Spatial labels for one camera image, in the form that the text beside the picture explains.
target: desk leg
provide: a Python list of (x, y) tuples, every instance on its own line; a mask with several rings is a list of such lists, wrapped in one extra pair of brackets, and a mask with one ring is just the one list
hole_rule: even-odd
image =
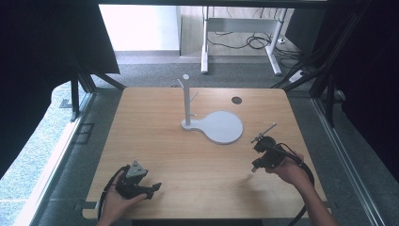
[(273, 39), (270, 46), (266, 46), (266, 53), (269, 57), (270, 63), (272, 64), (273, 71), (275, 75), (281, 75), (281, 69), (279, 68), (279, 64), (276, 61), (276, 57), (274, 56), (274, 49), (276, 48), (277, 40), (279, 39), (279, 33), (281, 32), (282, 26), (284, 25), (285, 15), (287, 14), (287, 8), (283, 8), (281, 10), (281, 14), (279, 15), (279, 21), (276, 25), (275, 32), (273, 33)]
[(202, 44), (202, 53), (200, 60), (200, 71), (201, 73), (208, 73), (208, 10), (209, 7), (206, 7), (204, 12), (204, 20), (203, 20), (203, 44)]
[(79, 81), (77, 74), (73, 74), (71, 78), (71, 96), (72, 96), (72, 117), (71, 121), (75, 121), (79, 117)]

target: metal frame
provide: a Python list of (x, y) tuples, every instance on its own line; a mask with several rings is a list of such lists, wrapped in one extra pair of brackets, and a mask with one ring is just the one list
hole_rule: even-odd
[(209, 18), (209, 7), (206, 7), (203, 21), (203, 44), (201, 51), (201, 73), (208, 73), (208, 32), (244, 32), (244, 33), (273, 33), (270, 46), (265, 50), (272, 64), (275, 75), (281, 74), (281, 69), (274, 56), (274, 50), (279, 39), (279, 33), (284, 24), (287, 8), (281, 10), (279, 20), (268, 19), (234, 19), (234, 18)]
[(361, 180), (358, 171), (356, 170), (355, 166), (352, 163), (351, 158), (349, 157), (343, 143), (340, 140), (336, 130), (333, 126), (330, 125), (330, 122), (324, 117), (326, 114), (325, 109), (323, 108), (320, 100), (312, 99), (312, 103), (316, 109), (317, 115), (323, 127), (325, 128), (327, 135), (331, 141), (332, 146), (338, 158), (340, 159), (341, 164), (343, 165), (343, 169), (348, 176), (352, 187), (355, 190), (355, 193), (358, 195), (359, 201), (366, 213), (368, 219), (370, 220), (371, 224), (376, 225), (385, 225), (384, 220), (382, 219), (381, 215), (379, 214), (379, 210), (369, 192), (366, 185)]

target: small white object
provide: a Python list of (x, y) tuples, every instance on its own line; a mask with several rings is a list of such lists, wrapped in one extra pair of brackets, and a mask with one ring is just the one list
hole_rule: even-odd
[(293, 83), (295, 81), (297, 81), (299, 78), (302, 77), (302, 74), (304, 74), (305, 72), (303, 72), (302, 70), (297, 71), (291, 78), (290, 78), (290, 82)]
[(182, 128), (187, 131), (200, 131), (216, 144), (231, 144), (244, 130), (240, 118), (229, 111), (213, 112), (202, 120), (191, 120), (188, 125), (183, 120)]

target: black hole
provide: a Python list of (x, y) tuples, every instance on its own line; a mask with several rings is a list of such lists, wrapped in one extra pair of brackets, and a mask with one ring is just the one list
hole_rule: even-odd
[(243, 103), (243, 100), (240, 97), (233, 97), (231, 98), (231, 101), (236, 105), (240, 105), (241, 103)]

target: hand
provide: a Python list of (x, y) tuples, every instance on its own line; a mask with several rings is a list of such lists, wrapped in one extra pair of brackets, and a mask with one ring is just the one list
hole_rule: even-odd
[[(303, 161), (303, 154), (295, 154)], [(283, 181), (296, 188), (300, 188), (304, 184), (311, 184), (306, 171), (299, 167), (290, 157), (285, 157), (284, 161), (279, 166), (273, 169), (265, 169), (265, 171), (268, 173), (276, 173)]]
[(138, 195), (131, 200), (126, 200), (125, 198), (123, 198), (115, 189), (115, 185), (120, 180), (122, 174), (123, 171), (121, 171), (115, 177), (112, 186), (109, 187), (109, 190), (104, 200), (102, 216), (97, 223), (98, 226), (112, 225), (123, 216), (123, 214), (129, 207), (147, 198), (147, 194)]

